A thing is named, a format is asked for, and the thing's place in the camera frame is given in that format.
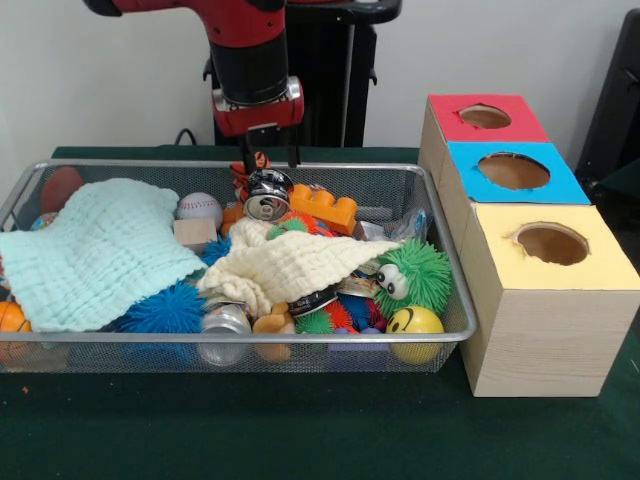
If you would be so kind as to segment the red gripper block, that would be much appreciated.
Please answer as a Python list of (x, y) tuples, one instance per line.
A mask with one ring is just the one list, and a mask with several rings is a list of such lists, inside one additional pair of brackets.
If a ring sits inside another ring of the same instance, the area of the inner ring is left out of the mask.
[[(247, 175), (251, 175), (256, 170), (256, 160), (248, 132), (258, 127), (287, 128), (298, 125), (304, 115), (304, 95), (299, 93), (270, 103), (239, 106), (229, 103), (221, 92), (213, 92), (212, 107), (215, 122), (223, 135), (243, 136), (244, 169)], [(287, 131), (287, 155), (288, 166), (296, 168), (300, 164), (296, 128)]]

